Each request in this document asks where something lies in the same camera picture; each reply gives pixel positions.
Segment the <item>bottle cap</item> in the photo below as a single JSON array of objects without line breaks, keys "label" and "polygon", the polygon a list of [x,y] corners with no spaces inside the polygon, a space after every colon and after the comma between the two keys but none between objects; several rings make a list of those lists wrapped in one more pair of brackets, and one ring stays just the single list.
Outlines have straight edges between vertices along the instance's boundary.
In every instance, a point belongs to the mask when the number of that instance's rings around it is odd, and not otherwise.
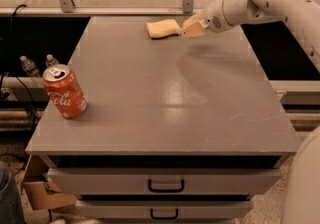
[{"label": "bottle cap", "polygon": [[20,57],[20,60],[21,60],[21,61],[26,61],[26,60],[27,60],[27,57],[26,57],[26,56],[21,56],[21,57]]},{"label": "bottle cap", "polygon": [[52,60],[52,59],[53,59],[52,54],[48,54],[48,55],[47,55],[47,60],[49,60],[49,61],[50,61],[50,60]]}]

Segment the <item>cardboard box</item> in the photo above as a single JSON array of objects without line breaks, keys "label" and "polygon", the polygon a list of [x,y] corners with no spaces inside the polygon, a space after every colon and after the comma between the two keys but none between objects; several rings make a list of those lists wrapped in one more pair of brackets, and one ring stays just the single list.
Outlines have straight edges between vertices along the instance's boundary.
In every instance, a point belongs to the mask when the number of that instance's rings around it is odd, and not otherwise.
[{"label": "cardboard box", "polygon": [[54,209],[75,205],[77,198],[74,195],[63,194],[50,178],[43,181],[41,174],[47,173],[48,169],[39,156],[29,158],[22,186],[27,193],[32,209]]}]

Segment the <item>can lid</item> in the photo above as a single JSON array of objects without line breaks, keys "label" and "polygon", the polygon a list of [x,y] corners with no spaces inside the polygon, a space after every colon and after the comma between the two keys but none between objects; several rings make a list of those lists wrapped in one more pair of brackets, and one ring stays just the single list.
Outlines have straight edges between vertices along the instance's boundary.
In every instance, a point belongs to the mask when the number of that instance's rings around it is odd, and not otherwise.
[{"label": "can lid", "polygon": [[43,73],[43,79],[49,82],[62,80],[70,73],[70,68],[63,64],[50,66]]}]

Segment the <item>yellow sponge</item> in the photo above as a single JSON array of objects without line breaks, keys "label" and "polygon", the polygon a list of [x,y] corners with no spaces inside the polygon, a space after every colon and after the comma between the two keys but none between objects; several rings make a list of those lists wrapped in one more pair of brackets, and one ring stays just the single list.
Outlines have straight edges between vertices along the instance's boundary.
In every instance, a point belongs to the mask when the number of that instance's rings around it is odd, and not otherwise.
[{"label": "yellow sponge", "polygon": [[147,30],[151,38],[180,35],[180,26],[174,19],[166,19],[152,23],[147,22]]}]

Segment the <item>gray tabletop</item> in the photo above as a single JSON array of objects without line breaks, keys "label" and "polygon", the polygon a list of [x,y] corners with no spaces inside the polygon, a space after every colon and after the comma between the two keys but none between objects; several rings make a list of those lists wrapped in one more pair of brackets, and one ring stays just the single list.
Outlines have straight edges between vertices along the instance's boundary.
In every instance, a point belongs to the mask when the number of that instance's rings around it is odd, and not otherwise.
[{"label": "gray tabletop", "polygon": [[[26,149],[41,155],[295,152],[285,111],[238,27],[150,39],[146,22],[93,17],[70,67],[88,101],[64,119],[50,102]],[[181,25],[184,18],[174,17]]]}]

